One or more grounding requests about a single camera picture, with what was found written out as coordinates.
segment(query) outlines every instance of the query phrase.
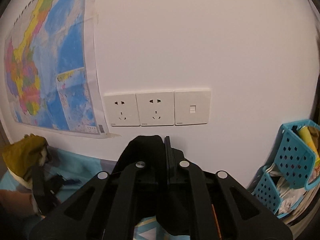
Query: power socket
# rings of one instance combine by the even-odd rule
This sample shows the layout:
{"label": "power socket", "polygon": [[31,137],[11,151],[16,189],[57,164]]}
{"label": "power socket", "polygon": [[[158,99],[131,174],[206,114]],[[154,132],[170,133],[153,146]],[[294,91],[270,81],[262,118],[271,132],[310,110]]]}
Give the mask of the power socket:
{"label": "power socket", "polygon": [[141,126],[174,125],[174,93],[136,94]]}
{"label": "power socket", "polygon": [[140,126],[135,94],[103,97],[111,126]]}

